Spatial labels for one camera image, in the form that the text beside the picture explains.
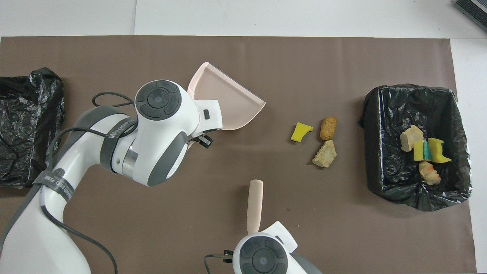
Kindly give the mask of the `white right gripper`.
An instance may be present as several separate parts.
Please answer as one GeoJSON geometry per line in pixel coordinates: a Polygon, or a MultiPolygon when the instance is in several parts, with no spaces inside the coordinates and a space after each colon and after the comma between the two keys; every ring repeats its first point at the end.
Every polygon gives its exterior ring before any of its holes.
{"type": "MultiPolygon", "coordinates": [[[[263,233],[267,233],[275,238],[278,238],[289,253],[294,252],[298,248],[296,240],[280,221],[277,221],[268,228],[264,229],[263,233]]],[[[234,251],[224,250],[223,262],[232,264],[233,255],[234,251]]]]}

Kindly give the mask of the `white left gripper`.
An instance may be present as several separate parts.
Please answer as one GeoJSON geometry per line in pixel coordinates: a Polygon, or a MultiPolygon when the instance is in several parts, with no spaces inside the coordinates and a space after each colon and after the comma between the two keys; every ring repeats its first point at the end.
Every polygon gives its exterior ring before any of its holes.
{"type": "Polygon", "coordinates": [[[221,130],[223,128],[223,117],[220,104],[217,100],[193,100],[199,113],[199,122],[193,135],[193,142],[209,148],[214,140],[206,135],[206,132],[221,130]]]}

